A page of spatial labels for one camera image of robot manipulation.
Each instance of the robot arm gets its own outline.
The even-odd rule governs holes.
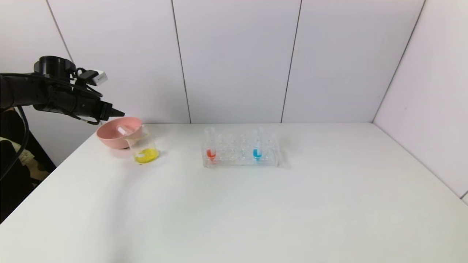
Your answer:
[[[34,71],[0,74],[0,108],[33,105],[36,110],[63,113],[76,119],[92,117],[95,122],[86,122],[95,125],[109,117],[124,116],[111,103],[101,101],[102,94],[89,87],[106,81],[105,73],[76,70],[70,60],[54,56],[41,57]]]

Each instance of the white table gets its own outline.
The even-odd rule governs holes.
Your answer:
[[[206,125],[150,127],[146,165],[91,136],[0,225],[0,262],[468,262],[468,206],[372,124],[265,124],[282,168],[214,169]]]

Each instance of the white wall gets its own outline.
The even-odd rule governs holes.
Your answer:
[[[468,1],[426,1],[374,122],[458,196],[466,192]]]
[[[174,0],[194,123],[279,123],[300,0]]]
[[[68,58],[44,0],[0,1],[0,72],[29,73],[41,56]],[[24,107],[29,128],[52,161],[59,165],[96,126],[68,116]]]
[[[371,122],[424,0],[303,0],[283,122]]]
[[[104,70],[103,100],[145,123],[188,123],[170,0],[49,0],[77,66]]]

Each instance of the blue liquid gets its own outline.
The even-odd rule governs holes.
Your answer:
[[[262,154],[258,154],[258,149],[254,149],[254,158],[255,159],[260,159],[262,157]]]

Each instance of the red liquid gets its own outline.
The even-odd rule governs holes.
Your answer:
[[[210,158],[211,160],[213,160],[213,159],[216,157],[216,154],[211,154],[211,149],[207,149],[207,150],[206,150],[206,155],[207,155],[208,158]]]

